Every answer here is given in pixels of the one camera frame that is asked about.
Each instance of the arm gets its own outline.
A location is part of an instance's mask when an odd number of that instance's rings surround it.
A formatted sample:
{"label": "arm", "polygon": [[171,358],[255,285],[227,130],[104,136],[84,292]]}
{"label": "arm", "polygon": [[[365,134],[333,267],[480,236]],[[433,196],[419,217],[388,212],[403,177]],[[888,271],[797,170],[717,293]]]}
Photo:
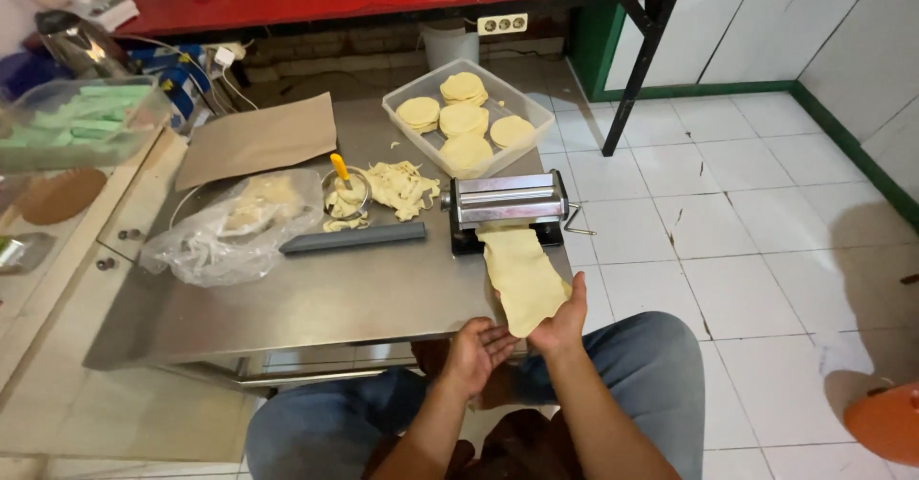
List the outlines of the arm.
{"label": "arm", "polygon": [[507,326],[474,318],[453,337],[447,363],[421,410],[371,477],[373,480],[434,480],[447,473],[466,403],[481,392],[492,370],[510,356],[517,339]]}
{"label": "arm", "polygon": [[660,451],[622,411],[583,348],[587,315],[583,272],[574,276],[572,297],[533,330],[529,341],[545,358],[586,478],[679,480]]}

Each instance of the stainless steel table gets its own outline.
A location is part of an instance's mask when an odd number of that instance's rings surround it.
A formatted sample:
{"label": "stainless steel table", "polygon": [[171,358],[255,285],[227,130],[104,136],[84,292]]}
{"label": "stainless steel table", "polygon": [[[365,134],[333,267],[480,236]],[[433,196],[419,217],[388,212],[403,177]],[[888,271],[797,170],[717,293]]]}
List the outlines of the stainless steel table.
{"label": "stainless steel table", "polygon": [[[408,160],[423,164],[431,179],[448,177],[389,121],[380,100],[334,103],[339,152],[351,166]],[[399,142],[394,148],[392,142]],[[321,175],[327,156],[305,164]],[[499,175],[541,173],[536,150]],[[220,181],[192,195],[182,212],[194,212],[236,180]],[[185,193],[164,203],[151,235],[164,231]],[[396,223],[392,209],[374,205],[372,220]],[[88,368],[168,367],[235,388],[265,387],[304,375],[245,376],[208,361],[246,357],[259,351],[334,344],[367,345],[441,337],[468,319],[503,319],[493,304],[481,255],[455,257],[450,251],[446,213],[434,205],[415,220],[425,223],[426,240],[310,252],[286,258],[263,279],[204,289],[185,284],[168,270],[154,275],[134,267],[86,356]],[[561,276],[571,267],[563,247],[546,248]],[[376,369],[312,375],[334,378]]]}

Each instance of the plastic tray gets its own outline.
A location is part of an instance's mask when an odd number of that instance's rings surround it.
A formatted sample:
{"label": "plastic tray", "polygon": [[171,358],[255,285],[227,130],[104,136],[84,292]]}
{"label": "plastic tray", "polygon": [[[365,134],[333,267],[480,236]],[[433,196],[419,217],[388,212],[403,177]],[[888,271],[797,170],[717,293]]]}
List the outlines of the plastic tray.
{"label": "plastic tray", "polygon": [[144,86],[150,91],[127,108],[129,113],[121,126],[104,138],[80,145],[50,145],[45,140],[0,146],[0,174],[120,165],[163,128],[172,109],[155,76],[54,81],[31,89],[0,115],[0,139],[9,137],[14,125],[28,127],[37,112],[56,112],[85,86]]}
{"label": "plastic tray", "polygon": [[[473,73],[482,78],[482,84],[485,85],[485,90],[488,92],[488,99],[485,100],[482,107],[488,109],[489,129],[492,123],[498,121],[500,118],[518,115],[530,122],[534,130],[528,137],[524,137],[520,141],[504,149],[494,144],[490,132],[486,133],[485,139],[492,145],[494,156],[491,159],[478,163],[475,167],[457,169],[452,167],[440,154],[440,148],[443,147],[444,143],[447,141],[447,137],[440,131],[440,128],[426,134],[419,134],[396,114],[396,109],[405,100],[422,96],[434,98],[444,107],[444,98],[440,94],[440,84],[443,84],[450,75],[455,75],[464,71]],[[499,101],[504,101],[504,105],[499,105]],[[533,148],[536,148],[536,145],[546,138],[549,126],[555,122],[555,116],[539,103],[533,101],[514,87],[511,87],[501,78],[492,75],[479,65],[465,59],[448,63],[418,78],[412,83],[390,92],[383,97],[383,108],[389,113],[390,120],[402,129],[403,134],[405,134],[412,143],[415,143],[415,146],[420,148],[426,156],[433,159],[448,175],[457,179],[478,179],[494,175]]]}

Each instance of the yellow handle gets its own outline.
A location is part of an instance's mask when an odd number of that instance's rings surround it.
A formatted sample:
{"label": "yellow handle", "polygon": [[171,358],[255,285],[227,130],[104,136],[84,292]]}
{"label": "yellow handle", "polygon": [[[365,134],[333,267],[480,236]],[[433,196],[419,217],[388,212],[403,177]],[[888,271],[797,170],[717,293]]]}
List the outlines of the yellow handle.
{"label": "yellow handle", "polygon": [[338,172],[338,176],[341,180],[350,179],[347,168],[345,167],[345,161],[342,160],[339,154],[332,154],[332,166],[336,167],[336,172]]}

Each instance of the cabinet knob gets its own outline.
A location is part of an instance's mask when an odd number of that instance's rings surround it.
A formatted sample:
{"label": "cabinet knob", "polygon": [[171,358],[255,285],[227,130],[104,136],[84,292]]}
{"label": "cabinet knob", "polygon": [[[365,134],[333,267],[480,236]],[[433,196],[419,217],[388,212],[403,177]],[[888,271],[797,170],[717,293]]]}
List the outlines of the cabinet knob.
{"label": "cabinet knob", "polygon": [[113,257],[106,257],[105,259],[99,259],[96,262],[96,268],[102,271],[106,271],[114,267],[115,267],[115,258]]}
{"label": "cabinet knob", "polygon": [[137,229],[128,229],[127,231],[118,231],[118,239],[127,240],[127,239],[137,239],[137,236],[141,235],[141,231]]}

